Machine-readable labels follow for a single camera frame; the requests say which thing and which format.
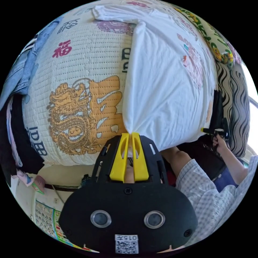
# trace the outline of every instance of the plaid shirt sleeve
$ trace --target plaid shirt sleeve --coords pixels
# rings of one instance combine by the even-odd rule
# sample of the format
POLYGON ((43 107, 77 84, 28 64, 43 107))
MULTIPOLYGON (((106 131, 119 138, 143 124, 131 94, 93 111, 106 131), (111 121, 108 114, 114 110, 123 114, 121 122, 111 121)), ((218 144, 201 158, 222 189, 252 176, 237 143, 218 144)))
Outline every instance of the plaid shirt sleeve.
POLYGON ((220 193, 194 159, 183 167, 177 178, 176 188, 188 197, 198 219, 198 227, 185 246, 205 239, 230 217, 244 198, 257 163, 258 156, 251 157, 248 175, 238 188, 228 185, 220 193))

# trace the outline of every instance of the screw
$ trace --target screw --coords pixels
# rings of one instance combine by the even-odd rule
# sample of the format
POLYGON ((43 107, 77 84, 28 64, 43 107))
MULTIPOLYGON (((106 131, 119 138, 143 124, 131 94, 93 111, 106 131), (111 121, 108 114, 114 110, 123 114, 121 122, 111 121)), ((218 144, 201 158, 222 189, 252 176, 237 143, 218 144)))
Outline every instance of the screw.
POLYGON ((184 237, 189 237, 192 234, 192 230, 188 229, 184 232, 184 237))
POLYGON ((67 234, 68 236, 71 236, 71 235, 72 235, 71 230, 70 230, 70 229, 67 229, 67 230, 66 230, 66 234, 67 234))
POLYGON ((124 193, 125 193, 125 194, 131 194, 131 193, 132 193, 132 189, 131 189, 131 188, 126 188, 126 189, 124 190, 124 193))

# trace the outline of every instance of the label sticker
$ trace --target label sticker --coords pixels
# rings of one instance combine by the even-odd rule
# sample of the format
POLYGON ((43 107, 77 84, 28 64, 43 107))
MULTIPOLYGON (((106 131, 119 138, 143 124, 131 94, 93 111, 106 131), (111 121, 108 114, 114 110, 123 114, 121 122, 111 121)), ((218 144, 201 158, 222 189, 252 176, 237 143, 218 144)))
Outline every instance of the label sticker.
POLYGON ((138 254, 138 235, 115 235, 116 253, 138 254))

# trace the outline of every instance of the window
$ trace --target window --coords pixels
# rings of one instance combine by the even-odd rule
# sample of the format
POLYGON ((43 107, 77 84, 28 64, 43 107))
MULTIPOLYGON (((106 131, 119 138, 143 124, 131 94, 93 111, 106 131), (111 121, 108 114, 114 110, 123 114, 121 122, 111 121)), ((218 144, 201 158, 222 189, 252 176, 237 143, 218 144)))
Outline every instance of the window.
POLYGON ((242 64, 242 68, 250 97, 250 132, 247 144, 258 154, 258 94, 251 74, 245 64, 242 64))

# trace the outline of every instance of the person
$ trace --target person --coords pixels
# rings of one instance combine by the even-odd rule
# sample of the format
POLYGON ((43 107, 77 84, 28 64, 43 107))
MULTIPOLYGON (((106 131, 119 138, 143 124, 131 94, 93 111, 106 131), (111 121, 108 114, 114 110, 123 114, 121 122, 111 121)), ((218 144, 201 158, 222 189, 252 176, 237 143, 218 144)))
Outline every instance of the person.
POLYGON ((227 185, 218 192, 197 162, 177 147, 160 152, 175 173, 176 188, 190 200, 198 219, 198 227, 185 247, 211 235, 231 216, 244 198, 257 169, 258 155, 252 156, 249 167, 245 168, 219 135, 213 137, 213 146, 217 146, 217 152, 228 167, 237 188, 227 185))

